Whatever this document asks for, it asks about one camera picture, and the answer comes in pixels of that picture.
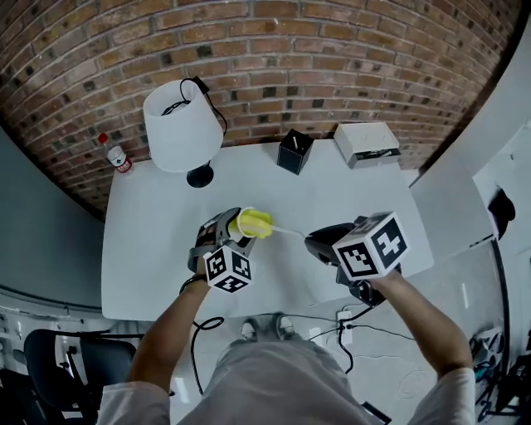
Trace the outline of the yellow paper cup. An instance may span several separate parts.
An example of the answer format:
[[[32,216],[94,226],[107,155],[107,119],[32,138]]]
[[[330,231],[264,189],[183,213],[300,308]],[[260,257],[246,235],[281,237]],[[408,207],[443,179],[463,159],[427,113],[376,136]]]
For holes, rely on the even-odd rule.
[[[255,237],[253,231],[253,220],[251,212],[253,207],[242,208],[239,213],[233,218],[228,225],[229,233],[233,236],[240,237]]]

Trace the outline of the white power strip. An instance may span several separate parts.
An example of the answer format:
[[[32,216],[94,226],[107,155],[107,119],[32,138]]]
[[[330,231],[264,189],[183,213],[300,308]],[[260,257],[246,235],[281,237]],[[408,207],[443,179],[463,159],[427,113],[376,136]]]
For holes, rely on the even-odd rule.
[[[336,313],[338,321],[338,341],[343,346],[348,346],[353,343],[353,330],[349,328],[351,322],[349,319],[353,317],[350,310],[340,310]]]

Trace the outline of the black office chair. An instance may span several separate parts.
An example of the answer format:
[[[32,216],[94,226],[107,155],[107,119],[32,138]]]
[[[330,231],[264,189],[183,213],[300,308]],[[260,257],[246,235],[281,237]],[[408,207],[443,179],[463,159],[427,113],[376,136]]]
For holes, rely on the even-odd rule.
[[[73,360],[76,347],[67,348],[65,362],[56,360],[57,338],[74,336],[60,330],[33,330],[24,340],[21,357],[33,390],[47,407],[59,413],[80,414],[78,418],[65,418],[62,425],[95,425],[97,407]]]

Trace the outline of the white shelf unit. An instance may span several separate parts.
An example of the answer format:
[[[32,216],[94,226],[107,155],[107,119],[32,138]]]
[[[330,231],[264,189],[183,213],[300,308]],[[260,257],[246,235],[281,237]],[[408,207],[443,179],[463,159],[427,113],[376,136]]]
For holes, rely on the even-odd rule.
[[[512,139],[474,176],[475,184],[498,236],[488,210],[497,188],[502,188],[515,207],[515,219],[499,241],[500,250],[511,256],[531,256],[531,125],[523,126]]]

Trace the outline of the person's left hand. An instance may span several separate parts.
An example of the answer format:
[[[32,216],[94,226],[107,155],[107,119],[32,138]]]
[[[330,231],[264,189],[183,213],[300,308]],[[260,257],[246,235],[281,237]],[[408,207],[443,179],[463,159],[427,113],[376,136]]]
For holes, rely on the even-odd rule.
[[[217,249],[221,245],[221,230],[219,222],[208,222],[201,226],[196,239],[195,247],[214,247]]]

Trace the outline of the black square pen holder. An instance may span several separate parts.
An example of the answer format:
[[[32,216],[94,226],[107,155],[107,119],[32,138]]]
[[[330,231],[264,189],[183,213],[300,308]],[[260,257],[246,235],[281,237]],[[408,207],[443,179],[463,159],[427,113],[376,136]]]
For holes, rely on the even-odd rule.
[[[309,158],[313,142],[314,139],[307,134],[291,129],[280,142],[277,165],[299,175]]]

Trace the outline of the black wristband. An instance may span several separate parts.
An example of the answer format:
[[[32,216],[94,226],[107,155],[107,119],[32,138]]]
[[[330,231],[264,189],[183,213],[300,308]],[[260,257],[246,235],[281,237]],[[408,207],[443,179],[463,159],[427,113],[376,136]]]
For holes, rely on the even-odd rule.
[[[179,293],[182,294],[186,288],[190,285],[192,285],[193,283],[195,282],[199,282],[199,281],[206,281],[207,280],[207,275],[206,274],[196,274],[192,277],[190,277],[189,279],[187,279],[181,286],[180,290],[179,290]]]

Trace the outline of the black cap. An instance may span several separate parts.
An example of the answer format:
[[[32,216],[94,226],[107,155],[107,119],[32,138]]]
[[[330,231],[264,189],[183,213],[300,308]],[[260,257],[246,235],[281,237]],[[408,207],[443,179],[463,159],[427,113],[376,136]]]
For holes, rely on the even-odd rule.
[[[511,221],[515,219],[515,207],[502,188],[497,188],[494,197],[490,200],[488,210],[493,216],[497,229],[498,239],[501,239],[507,231]]]

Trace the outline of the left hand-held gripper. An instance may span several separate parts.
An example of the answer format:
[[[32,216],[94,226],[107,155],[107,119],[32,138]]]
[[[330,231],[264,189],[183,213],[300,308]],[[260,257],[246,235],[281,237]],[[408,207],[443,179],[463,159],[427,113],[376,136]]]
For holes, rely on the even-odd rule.
[[[231,230],[241,212],[240,207],[230,208],[217,214],[208,222],[219,222],[221,245],[214,247],[193,247],[188,253],[188,269],[197,272],[199,265],[207,275],[207,284],[220,291],[234,294],[249,286],[252,267],[249,255],[255,245],[255,237],[243,237],[238,228]]]

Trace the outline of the white flat box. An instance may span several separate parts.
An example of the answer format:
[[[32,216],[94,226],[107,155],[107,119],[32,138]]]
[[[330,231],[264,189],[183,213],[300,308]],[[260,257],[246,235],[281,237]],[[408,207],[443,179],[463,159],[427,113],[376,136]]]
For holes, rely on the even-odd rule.
[[[334,142],[351,168],[364,168],[397,162],[399,143],[384,122],[339,124]]]

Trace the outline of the yellow sponge brush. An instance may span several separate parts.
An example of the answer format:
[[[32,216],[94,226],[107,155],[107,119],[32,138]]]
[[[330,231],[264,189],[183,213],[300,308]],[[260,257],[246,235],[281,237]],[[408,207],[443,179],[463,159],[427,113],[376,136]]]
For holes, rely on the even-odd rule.
[[[305,235],[302,232],[276,226],[269,213],[261,212],[254,208],[242,209],[237,217],[236,224],[240,233],[245,237],[264,239],[271,236],[274,232],[280,232],[305,238]]]

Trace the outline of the person's left forearm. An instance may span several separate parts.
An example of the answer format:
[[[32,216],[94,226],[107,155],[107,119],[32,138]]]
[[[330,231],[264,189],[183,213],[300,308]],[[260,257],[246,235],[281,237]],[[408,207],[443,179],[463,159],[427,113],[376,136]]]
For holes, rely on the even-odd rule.
[[[151,383],[166,392],[170,389],[173,371],[208,291],[207,281],[193,283],[151,325],[134,355],[129,382]]]

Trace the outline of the black waist device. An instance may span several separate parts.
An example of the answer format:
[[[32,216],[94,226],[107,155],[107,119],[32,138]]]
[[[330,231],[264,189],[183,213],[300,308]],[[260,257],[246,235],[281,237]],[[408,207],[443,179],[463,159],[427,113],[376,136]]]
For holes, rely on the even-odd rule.
[[[365,401],[362,403],[362,407],[365,412],[372,418],[373,422],[377,425],[389,425],[391,418],[385,413],[375,408],[371,403]]]

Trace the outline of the person's white shirt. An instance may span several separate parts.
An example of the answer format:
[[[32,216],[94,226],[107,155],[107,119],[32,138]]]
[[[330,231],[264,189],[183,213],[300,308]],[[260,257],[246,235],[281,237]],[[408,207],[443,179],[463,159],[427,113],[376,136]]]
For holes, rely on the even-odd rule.
[[[449,372],[409,425],[475,425],[475,377]],[[104,388],[97,425],[170,425],[169,396],[151,383]],[[198,405],[178,425],[378,425],[330,354],[305,340],[238,342],[219,359]]]

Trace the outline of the grey cabinet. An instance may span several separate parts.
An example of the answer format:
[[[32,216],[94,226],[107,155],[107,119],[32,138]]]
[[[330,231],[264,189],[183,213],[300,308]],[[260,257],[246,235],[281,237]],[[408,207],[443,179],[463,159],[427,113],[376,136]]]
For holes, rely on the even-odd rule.
[[[101,307],[104,225],[0,127],[0,291],[44,305]]]

